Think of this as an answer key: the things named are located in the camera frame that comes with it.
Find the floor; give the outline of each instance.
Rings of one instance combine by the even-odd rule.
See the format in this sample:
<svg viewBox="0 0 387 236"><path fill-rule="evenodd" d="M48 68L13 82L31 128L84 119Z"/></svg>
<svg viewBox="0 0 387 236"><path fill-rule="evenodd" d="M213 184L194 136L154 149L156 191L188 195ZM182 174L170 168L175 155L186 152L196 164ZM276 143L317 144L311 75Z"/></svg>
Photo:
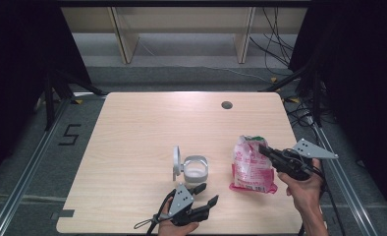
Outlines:
<svg viewBox="0 0 387 236"><path fill-rule="evenodd" d="M269 86L272 79L280 80L291 73L285 65L265 55L253 43L249 45L246 63L239 64L233 38L229 34L142 34L135 57L128 65L122 63L115 35L75 34L74 37L93 83L106 90L159 89L143 87L141 82L138 87L127 86L127 81L120 81L121 75L126 73L137 75L138 80L169 80L175 84L178 84L176 80L180 80L175 73L179 76L197 73L196 78L190 79L189 85L179 83L175 87L169 83L162 87L166 90L255 90L257 85ZM266 48L266 37L251 37ZM282 38L292 46L296 40L295 35L282 35ZM267 48L281 55L278 45L271 43ZM219 81L212 85L202 77ZM224 79L232 84L224 84ZM292 82L278 92L285 98L295 96L294 87L298 82ZM57 107L62 119L57 130L53 131L53 137L47 140L44 107L36 110L13 154L0 167L0 216L5 216L1 212L4 212L3 207L8 201L16 202L10 196L13 190L22 187L19 186L19 179L25 177L24 170L30 168L33 173L23 185L23 194L13 214L4 218L8 224L2 224L6 227L2 227L0 235L60 235L56 231L56 219L68 196L102 104L102 99L88 99L81 105L59 103ZM339 124L334 122L333 114L325 113L324 126L312 130L295 122L297 116L304 117L307 112L297 110L300 105L289 100L285 102L285 108L291 113L296 138L316 142L315 137L318 137L325 148L340 155L338 162L327 161L324 166L332 195L324 194L321 206L330 235L343 235L342 228L347 235L387 235L387 203L368 172L356 164L357 154L347 142ZM300 122L310 122L310 118L303 118ZM70 141L65 140L64 131L75 129L70 125L77 124L80 125L76 127L80 130L80 137L74 148L59 146L62 142ZM48 143L47 147L36 149L41 147L42 141ZM30 167L28 164L34 158L36 164Z"/></svg>

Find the aluminum rail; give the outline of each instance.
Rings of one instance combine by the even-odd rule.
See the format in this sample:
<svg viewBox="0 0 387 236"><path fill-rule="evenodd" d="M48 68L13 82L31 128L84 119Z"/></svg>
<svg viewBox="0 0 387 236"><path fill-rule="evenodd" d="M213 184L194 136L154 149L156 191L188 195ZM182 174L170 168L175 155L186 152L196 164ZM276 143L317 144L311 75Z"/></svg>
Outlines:
<svg viewBox="0 0 387 236"><path fill-rule="evenodd" d="M312 117L307 117L307 119L310 122L309 124L315 124L313 122ZM325 149L335 153L330 143L328 142L328 139L326 138L323 129L319 128L316 124L314 125L314 129L318 137L320 138L320 143L322 144L322 146ZM370 216L365 210L365 207L362 205L362 202L359 199L359 196L357 195L355 189L353 188L350 179L347 177L347 174L341 166L339 159L326 159L326 162L328 163L332 175L334 176L338 186L341 189L341 192L343 193L347 205L349 206L357 224L359 225L359 230L361 231L362 235L377 236L377 231L370 219Z"/></svg>
<svg viewBox="0 0 387 236"><path fill-rule="evenodd" d="M64 114L66 108L68 107L70 100L62 100L58 109L56 110L55 120L52 127L45 131L36 150L28 162L25 170L23 171L22 176L17 182L16 187L9 196L7 202L4 204L0 211L0 236L4 235L6 232L14 214L16 213L17 208L19 207L22 197L28 189L28 185L33 178L41 159L49 147L50 141L52 140L53 134L55 133L57 126L59 124L62 115Z"/></svg>

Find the wire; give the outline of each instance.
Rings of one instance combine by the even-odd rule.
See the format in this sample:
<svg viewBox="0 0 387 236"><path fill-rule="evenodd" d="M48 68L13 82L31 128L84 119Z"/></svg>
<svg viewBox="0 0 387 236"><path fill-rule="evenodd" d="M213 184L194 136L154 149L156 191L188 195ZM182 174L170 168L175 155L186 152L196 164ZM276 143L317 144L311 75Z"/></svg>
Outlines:
<svg viewBox="0 0 387 236"><path fill-rule="evenodd" d="M323 171L321 171L320 169L318 169L316 166L312 166L312 172L317 174L319 177L321 177L322 181L326 184L326 179L325 179L325 175L322 174Z"/></svg>
<svg viewBox="0 0 387 236"><path fill-rule="evenodd" d="M138 41L138 43L150 54L152 55L157 61L157 56L156 54L154 54L153 52L151 52L151 50L149 50L142 42L141 40ZM182 65L178 65L178 64L174 64L174 65L166 65L164 63L161 63L158 61L159 64L163 65L163 66L166 66L166 67L182 67L182 68L189 68L188 66L182 66ZM211 69L211 70L221 70L221 71L228 71L228 72L231 72L231 73L234 73L234 74L237 74L237 75L240 75L240 76L245 76L245 77L253 77L253 78L257 78L257 79L260 79L266 83L269 83L271 85L273 85L274 83L269 81L269 80L266 80L262 77L259 77L259 76L256 76L256 75L250 75L250 74L244 74L244 73L240 73L240 72L237 72L237 71L234 71L232 69L228 69L228 68L220 68L220 67L206 67L206 66L199 66L200 68L206 68L206 69Z"/></svg>
<svg viewBox="0 0 387 236"><path fill-rule="evenodd" d="M313 98L307 99L304 101L308 105L308 109L312 109L311 107L313 104ZM322 103L323 107L319 108L320 110L320 119L326 123L329 124L338 124L338 122L335 120L334 117L331 117L333 115L332 109L328 106L328 104Z"/></svg>
<svg viewBox="0 0 387 236"><path fill-rule="evenodd" d="M154 227L156 227L156 225L157 225L158 223L160 223L161 221L163 221L163 220L160 220L160 219L159 219L160 213L162 212L163 208L165 207L167 201L168 201L170 198L172 198L172 197L175 195L175 193L176 193L176 189L174 189L172 192L170 192L170 193L166 196L166 198L163 200L163 203L162 203L162 205L160 206L160 209L159 209L159 211L157 212L157 214L153 215L153 218L150 219L151 224L150 224L150 227L149 227L148 230L147 230L147 233L145 234L146 236L151 235L151 232L153 231Z"/></svg>
<svg viewBox="0 0 387 236"><path fill-rule="evenodd" d="M267 51L269 49L269 46L270 46L270 42L272 41L271 38L272 38L273 34L270 36L270 40L269 40L269 43L267 43L267 46L266 46L266 49L264 50L264 65L266 66L267 70L269 70L271 73L275 74L275 75L280 75L280 76L287 76L287 75L284 75L284 74L280 74L280 73L276 73L276 72L273 72L272 70L269 69L269 67L267 66Z"/></svg>
<svg viewBox="0 0 387 236"><path fill-rule="evenodd" d="M274 54L274 53L271 52L271 51L268 51L268 50L264 49L262 46L258 45L258 43L256 43L256 42L254 41L254 39L252 39L252 37L250 37L249 39L250 39L250 40L258 47L258 49L264 51L265 53L270 54L270 56L276 58L276 59L277 59L279 62L281 62L283 65L288 66L288 62L287 62L285 59L279 57L278 55Z"/></svg>
<svg viewBox="0 0 387 236"><path fill-rule="evenodd" d="M303 108L303 105L300 104L300 105L297 107L297 109L294 110L294 111L288 111L286 108L285 108L285 110L286 110L286 112L287 112L287 113L286 113L287 115L293 116L293 117L295 118L295 120L291 122L291 125L293 125L293 127L294 127L295 125L299 124L301 127L310 127L310 128L312 129L311 126L313 125L313 122L309 123L309 122L307 122L307 121L304 119L304 118L309 117L309 116L312 115L311 112L310 112L310 109L308 109L308 108ZM304 112L304 115L299 115L298 113L299 113L300 111L303 111L303 112ZM315 134L316 141L318 141L318 137L317 137L316 132L314 132L314 134Z"/></svg>
<svg viewBox="0 0 387 236"><path fill-rule="evenodd" d="M295 159L295 158L292 157L292 156L286 155L285 153L287 153L287 151L288 151L288 152L294 152L295 154L297 154L297 155L300 157L300 159L301 159L301 164L304 164L304 157L303 157L299 152L297 152L295 149L292 149L292 148L286 148L286 149L283 149L283 151L282 151L283 157L286 157L286 158L288 158L288 159Z"/></svg>
<svg viewBox="0 0 387 236"><path fill-rule="evenodd" d="M270 19L268 18L265 9L262 8L262 10L263 10L264 16L265 16L265 18L267 20L267 23L269 24L269 26L271 28L271 35L270 35L270 37L268 37L266 34L263 34L265 37L267 37L269 39L269 43L267 44L267 49L268 49L268 46L270 45L271 42L274 42L274 43L278 44L279 48L280 48L280 52L282 53L283 58L288 58L288 60L290 61L291 57L290 57L289 53L286 51L286 49L289 49L290 51L293 51L294 48L291 45L289 45L288 43L286 43L281 38L281 36L279 34L279 27L277 25L277 19L278 19L278 15L279 15L279 8L274 8L274 24L273 25L272 25Z"/></svg>
<svg viewBox="0 0 387 236"><path fill-rule="evenodd" d="M302 223L301 228L298 232L298 236L304 236L304 223Z"/></svg>

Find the gray floor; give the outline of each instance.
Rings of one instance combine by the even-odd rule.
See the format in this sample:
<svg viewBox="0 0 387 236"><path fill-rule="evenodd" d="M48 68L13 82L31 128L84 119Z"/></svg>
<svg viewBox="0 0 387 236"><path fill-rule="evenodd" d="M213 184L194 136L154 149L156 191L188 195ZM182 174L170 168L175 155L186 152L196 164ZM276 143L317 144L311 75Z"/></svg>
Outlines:
<svg viewBox="0 0 387 236"><path fill-rule="evenodd" d="M254 35L253 38L261 45L267 43L261 35ZM284 35L283 38L289 44L296 39L294 35ZM252 43L249 45L247 63L238 64L233 38L228 34L143 34L133 62L129 65L122 64L116 38L112 34L76 34L75 39L93 84L106 91L256 91L270 86L268 82L273 77L279 80L283 78L276 73L290 73L272 57L267 57L270 71L265 69L264 53ZM270 47L270 50L280 53L278 47ZM298 82L290 83L278 92L283 97L294 95ZM73 90L84 91L78 87L73 87ZM56 215L68 196L102 104L103 99L95 99L67 106L5 235L60 235L56 231ZM298 103L285 103L288 111L298 106ZM331 114L322 117L334 121ZM76 143L73 146L60 146L61 143L72 141L71 137L64 137L67 127L78 124L79 127L71 128L74 134L79 135ZM0 210L33 156L44 127L45 111L41 107L31 117L13 154L0 167ZM295 125L293 129L297 139L305 138L315 143L315 135L309 127ZM376 231L375 235L387 235L387 203L368 172L356 165L357 155L339 124L323 122L322 131L334 151L340 155L339 163L362 202ZM321 206L330 235L342 235L338 217L347 235L366 235L362 234L330 166L325 163L324 167L330 192L339 211L337 216L331 199L324 194Z"/></svg>

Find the black cable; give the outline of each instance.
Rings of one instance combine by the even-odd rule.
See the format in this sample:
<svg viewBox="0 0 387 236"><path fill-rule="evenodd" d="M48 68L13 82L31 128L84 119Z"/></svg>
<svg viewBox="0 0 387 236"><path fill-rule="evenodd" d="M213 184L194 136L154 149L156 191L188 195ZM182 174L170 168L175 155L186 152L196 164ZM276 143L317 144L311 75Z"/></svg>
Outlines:
<svg viewBox="0 0 387 236"><path fill-rule="evenodd" d="M305 101L307 103L307 106L309 107L309 109L312 109L311 107L313 106L313 99L310 98L308 100ZM328 102L326 102L327 104L325 104L325 102L322 102L322 107L319 108L320 110L320 119L326 123L329 123L329 124L338 124L338 122L335 120L334 117L329 117L330 119L327 119L325 116L330 116L330 115L333 115L333 110L329 107L329 104Z"/></svg>
<svg viewBox="0 0 387 236"><path fill-rule="evenodd" d="M272 39L273 35L275 35L276 38L277 38L277 44L279 44L279 46L280 46L280 51L281 51L283 57L284 57L284 58L287 57L287 58L289 59L289 61L290 61L291 58L290 58L289 54L286 52L285 46L283 45L283 43L287 44L287 46L289 47L290 50L293 50L293 47L290 46L288 43L286 43L286 42L280 37L280 35L279 35L279 28L278 28L278 26L277 26L277 17L278 17L278 14L279 14L279 8L274 8L274 25L273 25L273 26L272 26L272 24L271 24L271 22L270 22L270 20L269 20L269 18L268 18L268 16L267 16L267 14L266 14L266 11L264 10L264 8L263 8L262 10L263 10L264 16L265 16L265 18L266 18L266 20L267 20L267 22L268 22L268 24L270 25L270 28L271 28L271 30L272 30L272 35L271 35L270 38L268 38L268 39L269 39L270 41L275 42L275 41Z"/></svg>
<svg viewBox="0 0 387 236"><path fill-rule="evenodd" d="M307 103L307 101L306 100L304 100L304 98L302 98L302 103L301 103L301 106L302 107L304 107L304 105ZM311 113L311 108L307 108L307 114L305 114L302 118L304 118L304 117L312 117L312 113ZM313 127L313 125L315 124L315 121L313 120L313 119L311 119L311 123L309 124L308 122L306 122L308 125L306 125L306 126L303 126L303 125L301 125L301 123L300 123L300 125L302 126L302 127L310 127L310 129L313 131L313 134L315 135L315 141L316 141L316 144L319 146L319 144L320 144L320 139L319 139L319 136L318 136L318 134L316 133L316 130L315 130L315 128Z"/></svg>
<svg viewBox="0 0 387 236"><path fill-rule="evenodd" d="M270 39L265 33L263 34L263 36L265 36L267 39ZM281 44L281 42L278 42L278 41L275 41L275 40L272 40L272 41L273 41L273 43ZM291 50L291 51L294 50L293 47L289 47L289 46L285 46L285 45L283 45L283 46L286 47L286 49L289 49L289 50Z"/></svg>
<svg viewBox="0 0 387 236"><path fill-rule="evenodd" d="M273 52L268 51L268 50L264 49L262 46L258 45L258 43L256 43L254 41L254 39L252 39L252 37L250 37L249 39L258 47L258 49L264 51L265 53L270 54L270 56L272 56L272 57L276 58L277 60L279 60L279 62L281 62L283 65L288 66L288 62L287 61L285 61L284 59L282 59L278 55L274 54Z"/></svg>
<svg viewBox="0 0 387 236"><path fill-rule="evenodd" d="M163 201L162 205L160 206L160 209L159 211L157 212L157 214L153 215L153 219L151 220L151 224L150 224L150 227L148 228L147 230L147 233L145 234L146 236L150 236L151 235L151 232L153 231L154 227L156 227L156 225L158 223L160 223L160 220L159 220L159 217L160 217L160 214L162 213L162 210L163 208L165 207L167 201L172 198L173 196L175 196L175 193L176 193L176 189L174 189L172 192L170 192L165 200Z"/></svg>
<svg viewBox="0 0 387 236"><path fill-rule="evenodd" d="M298 232L298 236L304 236L304 224L302 223L301 229Z"/></svg>
<svg viewBox="0 0 387 236"><path fill-rule="evenodd" d="M307 108L300 108L301 106L303 106L302 104L300 104L296 110L294 111L287 111L287 115L291 115L293 116L296 120L292 121L291 122L291 125L292 127L295 127L297 124L299 124L301 127L310 127L310 129L313 131L314 135L315 135L315 140L316 140L316 143L318 144L319 143L319 137L315 131L315 129L313 128L313 121L311 123L308 123L306 121L306 119L304 119L305 117L308 117L308 116L311 116L311 113L310 113L310 110L307 109ZM307 112L306 114L302 115L302 116L299 116L298 115L298 112L299 111L302 111L302 110L305 110L305 111L309 111Z"/></svg>
<svg viewBox="0 0 387 236"><path fill-rule="evenodd" d="M270 39L269 39L269 42L267 43L267 46L266 46L266 49L264 50L264 65L266 66L267 70L269 70L269 72L273 73L273 74L276 74L276 75L280 75L280 76L288 76L288 75L285 75L285 74L280 74L280 73L276 73L276 72L273 72L272 70L270 70L270 68L267 66L267 51L269 49L269 46L270 46L270 42L272 41L272 37L273 37L273 34L270 36Z"/></svg>
<svg viewBox="0 0 387 236"><path fill-rule="evenodd" d="M326 178L325 175L322 174L323 172L320 169L316 168L316 166L312 166L311 168L311 171L321 177L322 181L326 184Z"/></svg>

